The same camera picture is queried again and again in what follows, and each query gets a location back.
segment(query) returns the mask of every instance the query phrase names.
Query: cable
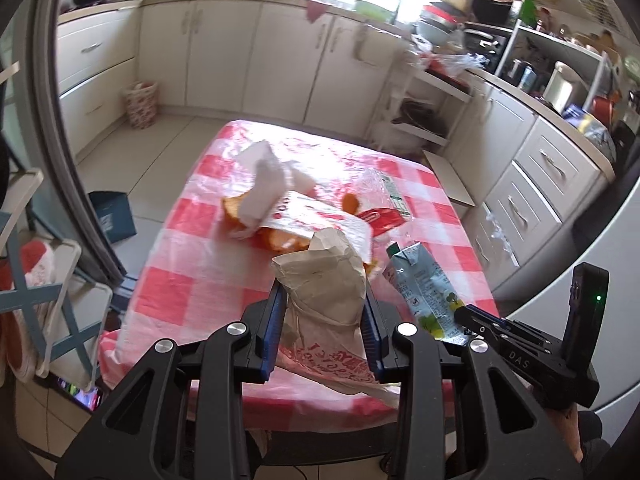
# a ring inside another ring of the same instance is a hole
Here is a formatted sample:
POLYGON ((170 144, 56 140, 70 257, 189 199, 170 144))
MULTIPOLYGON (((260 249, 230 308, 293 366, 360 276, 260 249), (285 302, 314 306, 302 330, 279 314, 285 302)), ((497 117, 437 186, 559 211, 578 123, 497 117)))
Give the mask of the cable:
POLYGON ((307 478, 307 477, 306 477, 306 475, 305 475, 304 471, 302 471, 302 469, 300 469, 297 465, 293 466, 293 469, 297 469, 297 470, 298 470, 298 472, 299 472, 303 477, 305 477, 305 480, 309 480, 309 478, 307 478))

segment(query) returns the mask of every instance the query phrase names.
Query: laundry basket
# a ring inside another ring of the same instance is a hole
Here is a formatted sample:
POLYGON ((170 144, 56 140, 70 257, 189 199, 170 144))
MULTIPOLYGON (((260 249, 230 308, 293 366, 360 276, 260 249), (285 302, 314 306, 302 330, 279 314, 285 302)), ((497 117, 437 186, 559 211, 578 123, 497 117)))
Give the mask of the laundry basket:
POLYGON ((147 128, 158 113, 158 83, 137 82, 123 91, 129 124, 133 128, 147 128))

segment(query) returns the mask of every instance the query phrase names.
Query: drawer handle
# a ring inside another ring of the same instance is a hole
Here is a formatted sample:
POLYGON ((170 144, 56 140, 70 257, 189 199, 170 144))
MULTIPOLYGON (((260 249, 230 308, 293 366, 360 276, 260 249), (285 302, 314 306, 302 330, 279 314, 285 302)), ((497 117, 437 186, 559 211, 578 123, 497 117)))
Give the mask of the drawer handle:
POLYGON ((562 168, 558 168, 558 166, 556 166, 554 160, 549 155, 546 154, 545 150, 540 150, 540 155, 542 155, 542 158, 544 158, 546 160, 546 163, 548 165, 550 165, 558 173, 560 173, 560 176, 562 177, 563 180, 566 179, 566 173, 562 170, 562 168))
POLYGON ((104 106, 104 103, 101 103, 99 105, 97 105, 97 107, 95 107, 93 110, 89 110, 88 112, 85 112, 85 115, 90 115, 92 113, 94 113, 96 110, 99 110, 100 108, 102 108, 102 106, 104 106))
POLYGON ((482 116, 482 119, 480 119, 480 122, 482 124, 484 124, 486 122, 486 120, 489 118, 489 114, 491 113, 491 110, 494 109, 494 100, 493 99, 489 99, 487 101, 487 107, 486 110, 484 112, 484 115, 482 116))
POLYGON ((99 46, 101 46, 101 43, 94 43, 92 45, 84 47, 84 49, 82 49, 80 52, 82 52, 83 54, 86 54, 87 52, 91 52, 92 50, 95 50, 99 46))
POLYGON ((320 27, 320 34, 318 34, 318 42, 316 43, 316 50, 320 48, 320 45, 322 45, 322 37, 324 36, 325 29, 326 29, 326 23, 323 23, 322 27, 320 27))
POLYGON ((508 200, 509 200, 509 205, 511 206, 512 211, 516 214, 518 218, 520 218, 520 220, 522 220, 522 223, 524 224, 524 228, 526 229, 529 225, 529 221, 518 210, 518 206, 516 206, 516 203, 513 201, 513 198, 511 196, 508 198, 508 200))
POLYGON ((335 47, 338 45, 338 39, 340 38, 341 34, 342 34, 342 27, 338 27, 338 30, 335 31, 334 40, 331 43, 331 50, 329 52, 333 52, 335 50, 335 47))
POLYGON ((478 248, 478 252, 480 253, 480 256, 482 256, 484 258, 484 260, 488 264, 490 264, 491 260, 486 257, 486 254, 484 254, 484 251, 482 250, 482 245, 480 245, 480 241, 478 240, 478 237, 476 237, 476 239, 474 241, 476 242, 476 247, 478 248))

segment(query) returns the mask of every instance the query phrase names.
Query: pink checkered tablecloth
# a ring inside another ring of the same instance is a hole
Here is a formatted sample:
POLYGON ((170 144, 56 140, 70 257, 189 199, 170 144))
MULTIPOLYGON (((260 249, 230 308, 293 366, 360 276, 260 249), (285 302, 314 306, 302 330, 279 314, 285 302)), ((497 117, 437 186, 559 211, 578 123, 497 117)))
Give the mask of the pink checkered tablecloth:
MULTIPOLYGON (((99 346, 104 381, 115 386, 158 339, 178 345, 206 339, 239 320, 245 306, 267 298, 273 253, 254 239, 228 236, 221 199, 252 186, 234 157, 267 140, 282 161, 295 160, 318 183, 316 198, 340 207, 367 168, 393 177, 414 218, 408 224, 446 272, 460 298, 496 314, 496 307, 460 221, 434 174, 415 162, 338 140, 270 124, 233 121, 202 153, 142 270, 120 330, 99 346)), ((384 247, 374 257, 388 261, 384 247)), ((372 280, 379 300, 410 320, 402 297, 384 277, 372 280)), ((276 368, 267 384, 243 386, 244 423, 277 431, 353 431, 396 420, 396 412, 364 394, 347 396, 276 368)))

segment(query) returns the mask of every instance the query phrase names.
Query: blue box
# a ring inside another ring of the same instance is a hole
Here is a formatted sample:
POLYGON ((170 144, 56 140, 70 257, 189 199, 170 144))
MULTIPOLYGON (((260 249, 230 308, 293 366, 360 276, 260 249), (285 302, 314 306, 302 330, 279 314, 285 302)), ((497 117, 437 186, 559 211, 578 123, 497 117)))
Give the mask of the blue box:
POLYGON ((94 206, 100 226, 113 244, 136 234, 133 215, 126 193, 121 191, 92 191, 89 200, 94 206))

